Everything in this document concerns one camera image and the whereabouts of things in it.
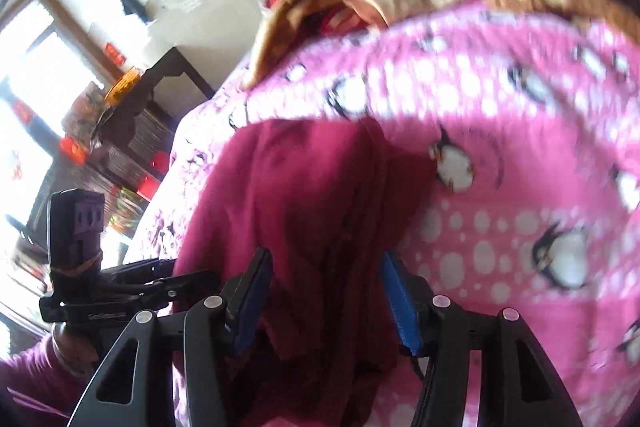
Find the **bed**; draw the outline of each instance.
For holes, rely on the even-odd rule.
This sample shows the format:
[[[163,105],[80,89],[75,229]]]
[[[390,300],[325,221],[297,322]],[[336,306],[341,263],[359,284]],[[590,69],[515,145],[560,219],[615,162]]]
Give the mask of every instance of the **bed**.
[[[248,61],[180,123],[127,261],[177,254],[239,127],[371,115],[438,161],[438,188],[398,245],[409,270],[465,308],[519,310],[584,425],[620,422],[640,389],[640,48],[600,22],[579,30],[477,0],[380,34],[311,38],[243,92]],[[559,249],[570,255],[545,261]],[[420,385],[399,362],[367,425],[410,425]],[[465,426],[478,389],[475,357]]]

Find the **maroon cloth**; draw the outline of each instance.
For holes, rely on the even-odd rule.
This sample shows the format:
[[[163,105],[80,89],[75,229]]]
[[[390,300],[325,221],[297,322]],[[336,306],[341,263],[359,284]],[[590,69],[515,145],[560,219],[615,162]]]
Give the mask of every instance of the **maroon cloth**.
[[[0,385],[8,389],[25,424],[33,427],[65,427],[86,384],[60,365],[50,335],[0,360]]]
[[[277,370],[243,404],[242,427],[277,416],[299,426],[366,422],[398,354],[380,255],[401,239],[434,170],[427,157],[389,145],[370,118],[272,120],[226,145],[174,273],[213,269],[226,280],[257,247],[273,254],[262,317]]]

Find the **purple sleeve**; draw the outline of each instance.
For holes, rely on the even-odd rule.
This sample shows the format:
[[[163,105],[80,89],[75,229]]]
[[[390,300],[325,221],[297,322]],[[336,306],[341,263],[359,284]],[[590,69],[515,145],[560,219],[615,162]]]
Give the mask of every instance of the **purple sleeve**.
[[[18,406],[31,410],[69,416],[86,384],[58,362],[50,335],[31,349],[0,360],[0,385],[9,390]]]

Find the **pink blanket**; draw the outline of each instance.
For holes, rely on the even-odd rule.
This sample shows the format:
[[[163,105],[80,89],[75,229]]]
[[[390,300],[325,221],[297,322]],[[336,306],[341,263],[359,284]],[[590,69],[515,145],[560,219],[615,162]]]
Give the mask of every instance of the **pink blanket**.
[[[597,23],[581,34],[475,2],[309,42],[250,93],[236,90],[245,71],[183,119],[128,261],[176,255],[234,128],[369,114],[438,161],[438,188],[398,247],[409,270],[468,309],[519,310],[585,426],[616,424],[640,388],[638,48]],[[478,388],[474,359],[465,425]],[[401,360],[368,425],[408,427],[419,390]]]

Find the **blue gripper pad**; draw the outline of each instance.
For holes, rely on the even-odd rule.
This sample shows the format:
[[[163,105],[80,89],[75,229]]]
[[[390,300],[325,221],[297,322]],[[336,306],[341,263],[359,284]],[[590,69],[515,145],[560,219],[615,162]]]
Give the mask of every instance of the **blue gripper pad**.
[[[395,253],[382,255],[382,282],[385,286],[386,300],[396,322],[402,344],[417,357],[423,347],[420,336],[418,311],[407,287],[407,278],[411,275]]]
[[[272,276],[271,252],[266,248],[258,248],[226,309],[227,317],[236,330],[232,345],[235,355],[244,353],[254,341]]]

